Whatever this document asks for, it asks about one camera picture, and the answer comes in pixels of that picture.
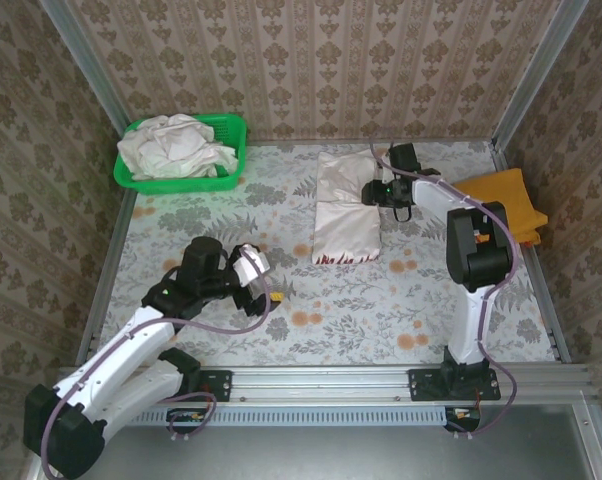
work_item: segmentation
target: floral tablecloth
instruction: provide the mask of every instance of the floral tablecloth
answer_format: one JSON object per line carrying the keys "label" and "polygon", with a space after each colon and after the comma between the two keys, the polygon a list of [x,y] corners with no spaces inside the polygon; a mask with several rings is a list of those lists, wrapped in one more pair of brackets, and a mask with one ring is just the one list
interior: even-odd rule
{"label": "floral tablecloth", "polygon": [[[397,223],[382,211],[382,251],[368,264],[315,266],[310,261],[317,155],[365,145],[248,148],[232,191],[139,195],[119,264],[101,344],[140,305],[148,288],[180,262],[199,235],[230,250],[258,244],[275,267],[269,280],[285,301],[247,335],[181,330],[176,346],[208,366],[435,363],[452,330],[456,286],[445,265],[445,226],[426,210]],[[494,171],[485,142],[415,145],[424,167],[454,182]],[[205,307],[202,322],[241,328],[256,321],[231,299]],[[509,362],[554,357],[525,266],[500,292],[490,322],[489,351]]]}

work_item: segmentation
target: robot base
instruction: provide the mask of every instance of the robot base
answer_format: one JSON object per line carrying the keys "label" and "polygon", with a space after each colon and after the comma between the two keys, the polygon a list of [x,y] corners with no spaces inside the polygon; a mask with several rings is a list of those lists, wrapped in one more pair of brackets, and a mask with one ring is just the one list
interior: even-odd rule
{"label": "robot base", "polygon": [[413,402],[501,399],[497,375],[487,360],[472,365],[458,364],[448,347],[441,367],[408,370],[408,379]]}

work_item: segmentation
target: green basket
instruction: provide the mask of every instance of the green basket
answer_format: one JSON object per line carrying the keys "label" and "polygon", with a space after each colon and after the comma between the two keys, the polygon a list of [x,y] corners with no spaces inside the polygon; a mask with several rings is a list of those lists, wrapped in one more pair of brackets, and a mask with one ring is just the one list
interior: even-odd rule
{"label": "green basket", "polygon": [[[239,182],[239,176],[245,167],[245,139],[247,126],[245,120],[230,113],[192,115],[206,125],[214,128],[214,139],[236,151],[238,165],[232,175],[228,175],[223,168],[217,168],[220,176],[216,178],[168,178],[160,180],[132,180],[132,173],[123,162],[121,155],[117,155],[114,164],[114,179],[125,188],[132,188],[144,195],[158,195],[163,193],[184,192],[214,192],[218,190],[232,190]],[[143,120],[137,120],[125,129],[126,132],[136,130]]]}

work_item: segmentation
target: white cloth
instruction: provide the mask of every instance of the white cloth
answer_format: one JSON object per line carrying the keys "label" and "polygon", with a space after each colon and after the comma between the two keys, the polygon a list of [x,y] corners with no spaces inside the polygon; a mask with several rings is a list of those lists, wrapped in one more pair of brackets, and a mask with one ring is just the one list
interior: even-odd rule
{"label": "white cloth", "polygon": [[340,157],[322,152],[318,163],[312,262],[375,260],[381,251],[379,210],[361,203],[363,186],[374,179],[374,157],[369,150]]}
{"label": "white cloth", "polygon": [[213,140],[212,127],[178,113],[141,122],[117,146],[134,180],[216,177],[215,165],[234,173],[234,149]]}

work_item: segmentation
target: yellow cloth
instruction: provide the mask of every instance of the yellow cloth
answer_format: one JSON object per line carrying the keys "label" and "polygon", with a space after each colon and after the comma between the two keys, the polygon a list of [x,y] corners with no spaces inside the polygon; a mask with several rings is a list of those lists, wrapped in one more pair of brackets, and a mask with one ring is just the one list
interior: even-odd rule
{"label": "yellow cloth", "polygon": [[508,215],[510,231],[518,243],[541,243],[535,229],[547,224],[548,217],[532,207],[520,168],[472,178],[455,187],[482,202],[501,202]]}

